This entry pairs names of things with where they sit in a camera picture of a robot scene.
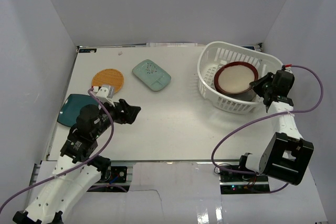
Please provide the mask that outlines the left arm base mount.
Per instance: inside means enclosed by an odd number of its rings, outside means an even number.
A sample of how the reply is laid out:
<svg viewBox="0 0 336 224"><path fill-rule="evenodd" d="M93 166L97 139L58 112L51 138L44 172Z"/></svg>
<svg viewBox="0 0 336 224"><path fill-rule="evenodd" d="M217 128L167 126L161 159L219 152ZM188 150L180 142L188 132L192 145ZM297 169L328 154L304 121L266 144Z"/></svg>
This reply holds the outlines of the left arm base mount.
<svg viewBox="0 0 336 224"><path fill-rule="evenodd" d="M127 193L126 166L111 166L106 172L101 172L100 180L88 189L88 192L96 193Z"/></svg>

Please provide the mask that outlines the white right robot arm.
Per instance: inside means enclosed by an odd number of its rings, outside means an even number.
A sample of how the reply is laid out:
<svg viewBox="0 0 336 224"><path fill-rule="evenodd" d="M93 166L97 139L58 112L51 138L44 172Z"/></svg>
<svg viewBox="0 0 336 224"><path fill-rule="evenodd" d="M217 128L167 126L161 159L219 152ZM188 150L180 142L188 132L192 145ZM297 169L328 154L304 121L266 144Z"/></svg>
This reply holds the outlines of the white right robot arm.
<svg viewBox="0 0 336 224"><path fill-rule="evenodd" d="M266 112L281 115L271 119L274 135L263 154L245 153L240 157L237 175L241 180L250 181L258 173L292 185L301 183L314 147L299 133L292 113L293 101L287 97L294 80L292 73L278 70L250 83L264 99Z"/></svg>

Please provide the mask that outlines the red rimmed beige bowl plate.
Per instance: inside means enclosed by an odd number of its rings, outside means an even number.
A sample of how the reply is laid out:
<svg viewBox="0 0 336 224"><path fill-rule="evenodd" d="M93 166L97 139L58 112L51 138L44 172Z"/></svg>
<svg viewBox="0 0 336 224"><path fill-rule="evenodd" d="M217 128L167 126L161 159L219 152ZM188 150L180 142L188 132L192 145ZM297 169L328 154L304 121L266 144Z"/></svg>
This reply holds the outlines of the red rimmed beige bowl plate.
<svg viewBox="0 0 336 224"><path fill-rule="evenodd" d="M250 63L234 61L222 66L214 77L215 90L224 95L233 95L250 90L250 82L258 80L259 73Z"/></svg>

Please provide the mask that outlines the grey reindeer plate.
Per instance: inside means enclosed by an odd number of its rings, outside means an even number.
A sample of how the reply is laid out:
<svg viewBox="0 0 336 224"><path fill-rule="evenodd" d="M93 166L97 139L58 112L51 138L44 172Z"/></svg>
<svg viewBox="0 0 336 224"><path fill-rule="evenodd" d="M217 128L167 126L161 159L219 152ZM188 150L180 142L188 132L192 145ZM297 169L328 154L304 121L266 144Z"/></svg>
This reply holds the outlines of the grey reindeer plate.
<svg viewBox="0 0 336 224"><path fill-rule="evenodd" d="M233 94L233 98L242 101L252 101L256 97L256 93L250 89L242 93Z"/></svg>

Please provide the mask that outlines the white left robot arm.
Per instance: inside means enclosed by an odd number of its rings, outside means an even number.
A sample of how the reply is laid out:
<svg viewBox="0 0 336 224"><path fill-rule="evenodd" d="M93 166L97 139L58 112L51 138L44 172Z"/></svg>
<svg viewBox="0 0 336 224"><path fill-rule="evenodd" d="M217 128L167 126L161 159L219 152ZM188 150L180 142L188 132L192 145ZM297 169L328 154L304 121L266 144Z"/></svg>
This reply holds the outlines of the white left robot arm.
<svg viewBox="0 0 336 224"><path fill-rule="evenodd" d="M52 175L37 183L40 193L13 217L14 223L63 223L69 211L95 183L111 175L111 160L95 153L97 139L114 124L132 124L141 111L124 99L80 109Z"/></svg>

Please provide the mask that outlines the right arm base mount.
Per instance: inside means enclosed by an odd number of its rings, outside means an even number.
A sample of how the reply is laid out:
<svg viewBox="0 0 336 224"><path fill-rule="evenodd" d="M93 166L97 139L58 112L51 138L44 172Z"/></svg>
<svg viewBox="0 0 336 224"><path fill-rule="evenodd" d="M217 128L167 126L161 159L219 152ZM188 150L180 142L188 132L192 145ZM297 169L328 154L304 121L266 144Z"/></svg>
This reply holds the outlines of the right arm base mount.
<svg viewBox="0 0 336 224"><path fill-rule="evenodd" d="M222 195L243 195L269 193L269 180L267 176L253 176L232 173L214 168L214 173L219 176L220 192Z"/></svg>

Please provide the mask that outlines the dark teal square plate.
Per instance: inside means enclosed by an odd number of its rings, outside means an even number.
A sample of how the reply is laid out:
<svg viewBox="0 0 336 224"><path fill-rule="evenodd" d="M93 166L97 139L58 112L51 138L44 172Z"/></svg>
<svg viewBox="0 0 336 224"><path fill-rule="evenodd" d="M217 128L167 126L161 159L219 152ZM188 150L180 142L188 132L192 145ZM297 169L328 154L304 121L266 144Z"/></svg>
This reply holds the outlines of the dark teal square plate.
<svg viewBox="0 0 336 224"><path fill-rule="evenodd" d="M81 108L90 104L98 106L98 103L89 95L70 94L59 111L57 122L63 126L72 127L76 123Z"/></svg>

